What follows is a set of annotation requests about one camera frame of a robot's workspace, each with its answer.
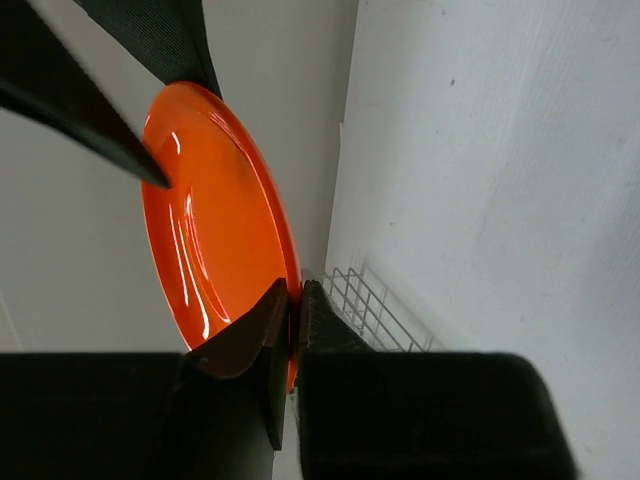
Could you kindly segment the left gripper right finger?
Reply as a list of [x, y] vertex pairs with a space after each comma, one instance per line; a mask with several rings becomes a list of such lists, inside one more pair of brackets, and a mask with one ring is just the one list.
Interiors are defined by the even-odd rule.
[[372, 349], [308, 281], [298, 373], [307, 479], [574, 479], [551, 395], [508, 353]]

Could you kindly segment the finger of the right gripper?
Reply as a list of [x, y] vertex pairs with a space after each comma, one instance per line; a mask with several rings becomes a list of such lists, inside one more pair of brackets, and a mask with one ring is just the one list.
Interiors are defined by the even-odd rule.
[[1, 3], [1, 106], [66, 135], [144, 182], [169, 186], [139, 138], [26, 1]]
[[82, 0], [77, 5], [164, 84], [186, 81], [221, 95], [200, 0]]

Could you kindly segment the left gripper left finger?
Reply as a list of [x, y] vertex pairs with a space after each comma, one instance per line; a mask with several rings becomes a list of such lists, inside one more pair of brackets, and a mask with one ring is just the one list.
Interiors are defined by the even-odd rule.
[[275, 281], [187, 354], [1, 358], [5, 479], [268, 479], [282, 446], [289, 296]]

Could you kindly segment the orange plastic plate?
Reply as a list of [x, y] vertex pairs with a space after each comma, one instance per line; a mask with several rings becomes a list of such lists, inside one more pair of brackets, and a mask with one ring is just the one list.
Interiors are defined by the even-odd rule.
[[143, 140], [168, 189], [144, 184], [156, 271], [177, 328], [195, 349], [247, 313], [283, 278], [293, 306], [302, 278], [286, 211], [258, 147], [215, 94], [164, 87]]

